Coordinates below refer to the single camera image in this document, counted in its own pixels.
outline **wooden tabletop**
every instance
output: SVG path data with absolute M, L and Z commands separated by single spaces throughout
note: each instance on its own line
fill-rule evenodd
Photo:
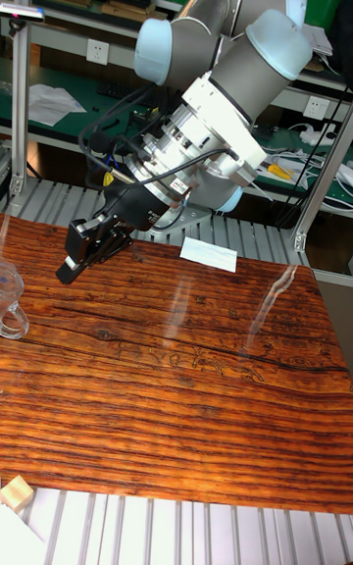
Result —
M 5 482 L 352 513 L 352 386 L 310 269 L 136 242 L 63 286 L 65 236 L 9 226 L 30 328 L 0 338 Z

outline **wall outlet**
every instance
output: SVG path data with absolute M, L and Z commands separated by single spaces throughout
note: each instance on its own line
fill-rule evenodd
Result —
M 94 64 L 108 64 L 109 44 L 106 42 L 98 42 L 96 39 L 89 39 L 87 42 L 87 62 Z
M 316 118 L 321 121 L 325 117 L 328 110 L 329 100 L 327 98 L 319 98 L 319 96 L 310 96 L 307 106 L 303 112 L 303 116 L 308 118 Z

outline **white cloth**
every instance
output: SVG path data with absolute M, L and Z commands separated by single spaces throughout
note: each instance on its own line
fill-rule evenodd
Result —
M 29 88 L 28 119 L 53 127 L 70 112 L 85 109 L 63 87 L 32 85 Z
M 180 258 L 206 264 L 216 269 L 224 269 L 231 273 L 235 273 L 236 256 L 236 251 L 231 249 L 188 237 L 185 238 L 180 251 Z

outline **paper card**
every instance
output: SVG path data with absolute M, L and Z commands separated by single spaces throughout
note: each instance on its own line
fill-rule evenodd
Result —
M 0 504 L 0 562 L 6 565 L 42 565 L 44 543 L 5 504 Z
M 224 249 L 216 244 L 202 242 L 186 237 L 180 251 L 180 258 L 199 262 L 215 269 L 223 269 L 235 273 L 236 251 Z

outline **metal pole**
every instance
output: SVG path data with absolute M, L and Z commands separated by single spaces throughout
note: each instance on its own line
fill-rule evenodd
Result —
M 313 192 L 305 203 L 305 207 L 299 217 L 291 237 L 294 237 L 294 249 L 305 251 L 307 233 L 313 223 L 321 205 L 333 182 L 334 176 L 342 163 L 342 160 L 353 140 L 353 103 L 351 104 L 344 119 L 339 134 L 332 146 L 328 158 L 315 181 Z
M 29 6 L 31 0 L 14 0 L 18 5 Z M 28 70 L 30 24 L 14 37 L 13 101 L 12 101 L 12 179 L 10 190 L 19 194 L 25 185 L 27 122 L 28 122 Z

